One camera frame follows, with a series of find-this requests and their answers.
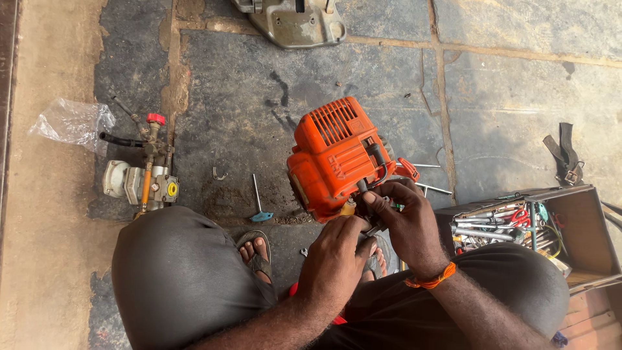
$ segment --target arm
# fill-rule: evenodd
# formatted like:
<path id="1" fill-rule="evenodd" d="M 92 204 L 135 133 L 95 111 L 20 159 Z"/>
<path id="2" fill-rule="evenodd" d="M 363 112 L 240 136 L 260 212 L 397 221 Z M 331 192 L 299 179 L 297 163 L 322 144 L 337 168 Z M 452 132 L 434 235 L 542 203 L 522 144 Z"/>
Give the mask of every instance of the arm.
<path id="1" fill-rule="evenodd" d="M 458 324 L 474 349 L 552 349 L 548 340 L 482 290 L 460 270 L 430 293 Z M 469 307 L 464 307 L 464 296 Z"/>
<path id="2" fill-rule="evenodd" d="M 297 349 L 315 339 L 346 305 L 363 272 L 365 260 L 376 250 L 376 239 L 357 238 L 369 224 L 359 217 L 331 220 L 309 247 L 294 296 L 190 349 Z"/>
<path id="3" fill-rule="evenodd" d="M 245 349 L 249 342 L 253 349 L 301 348 L 322 333 L 332 320 L 327 313 L 308 311 L 300 300 L 292 297 L 241 326 L 207 338 L 190 349 Z"/>
<path id="4" fill-rule="evenodd" d="M 392 210 L 382 197 L 405 206 Z M 430 202 L 409 179 L 387 181 L 366 192 L 364 200 L 389 227 L 397 255 L 415 277 L 428 281 L 449 264 L 440 244 L 439 229 Z M 551 349 L 547 339 L 512 314 L 495 297 L 480 288 L 460 270 L 429 290 L 465 333 L 475 349 Z M 468 298 L 468 307 L 463 300 Z"/>

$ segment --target forearm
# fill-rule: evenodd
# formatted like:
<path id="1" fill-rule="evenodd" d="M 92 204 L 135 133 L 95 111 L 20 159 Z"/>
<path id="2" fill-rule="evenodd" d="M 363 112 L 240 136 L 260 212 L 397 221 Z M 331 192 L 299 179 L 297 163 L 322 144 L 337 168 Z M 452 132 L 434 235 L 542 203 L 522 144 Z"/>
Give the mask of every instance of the forearm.
<path id="1" fill-rule="evenodd" d="M 430 293 L 475 349 L 552 348 L 548 340 L 460 270 L 430 289 Z"/>
<path id="2" fill-rule="evenodd" d="M 192 350 L 298 349 L 311 342 L 328 326 L 335 315 L 310 310 L 295 297 L 265 313 L 191 346 Z"/>

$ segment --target sandal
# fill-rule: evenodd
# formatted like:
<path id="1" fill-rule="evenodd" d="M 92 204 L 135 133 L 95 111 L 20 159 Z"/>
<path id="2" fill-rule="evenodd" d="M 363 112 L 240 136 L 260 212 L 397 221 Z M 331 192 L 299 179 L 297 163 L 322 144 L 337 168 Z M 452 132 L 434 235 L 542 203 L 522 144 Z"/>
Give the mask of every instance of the sandal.
<path id="1" fill-rule="evenodd" d="M 389 266 L 389 261 L 391 261 L 391 251 L 389 249 L 389 244 L 387 241 L 382 238 L 380 235 L 374 235 L 376 237 L 376 247 L 380 248 L 383 251 L 384 261 L 387 262 L 387 266 Z M 380 263 L 378 262 L 378 258 L 376 258 L 376 252 L 367 260 L 365 260 L 365 266 L 363 267 L 363 273 L 371 271 L 372 275 L 374 275 L 374 280 L 381 278 L 383 276 L 383 269 L 380 267 Z"/>
<path id="2" fill-rule="evenodd" d="M 266 234 L 261 232 L 260 230 L 252 230 L 246 232 L 242 237 L 240 237 L 240 239 L 236 243 L 236 247 L 239 252 L 239 249 L 241 247 L 244 247 L 244 244 L 246 242 L 251 242 L 252 244 L 254 244 L 255 239 L 258 237 L 264 239 L 264 243 L 266 244 L 266 253 L 268 254 L 268 260 L 262 258 L 260 254 L 255 252 L 255 254 L 253 254 L 253 257 L 248 260 L 246 266 L 248 266 L 253 272 L 261 271 L 265 273 L 266 276 L 268 276 L 268 279 L 270 279 L 270 282 L 272 283 L 272 266 L 270 266 L 272 256 L 270 254 L 270 243 L 268 242 L 268 237 L 266 236 Z"/>

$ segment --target hand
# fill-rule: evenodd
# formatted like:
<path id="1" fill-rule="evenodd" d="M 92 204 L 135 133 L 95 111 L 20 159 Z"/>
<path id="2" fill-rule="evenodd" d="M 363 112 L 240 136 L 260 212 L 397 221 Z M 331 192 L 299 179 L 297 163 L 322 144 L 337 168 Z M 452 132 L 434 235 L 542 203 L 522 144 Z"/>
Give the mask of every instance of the hand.
<path id="1" fill-rule="evenodd" d="M 360 232 L 370 228 L 356 216 L 340 216 L 324 226 L 309 247 L 292 297 L 306 313 L 326 317 L 328 324 L 343 309 L 361 279 L 365 260 L 376 250 L 375 237 L 356 248 Z"/>
<path id="2" fill-rule="evenodd" d="M 391 209 L 383 197 L 404 205 L 402 212 Z M 397 256 L 408 264 L 418 279 L 430 280 L 443 272 L 449 259 L 440 245 L 439 228 L 430 202 L 410 179 L 389 180 L 363 194 L 363 199 L 389 227 Z"/>

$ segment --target orange engine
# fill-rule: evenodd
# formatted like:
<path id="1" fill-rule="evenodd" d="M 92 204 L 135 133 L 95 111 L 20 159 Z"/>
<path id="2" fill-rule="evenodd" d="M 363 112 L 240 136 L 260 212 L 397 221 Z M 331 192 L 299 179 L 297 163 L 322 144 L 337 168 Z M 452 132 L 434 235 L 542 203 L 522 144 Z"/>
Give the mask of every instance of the orange engine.
<path id="1" fill-rule="evenodd" d="M 339 216 L 350 195 L 359 191 L 357 182 L 372 188 L 396 170 L 392 151 L 389 157 L 377 130 L 353 97 L 300 119 L 294 131 L 297 146 L 287 167 L 292 188 L 317 221 Z"/>

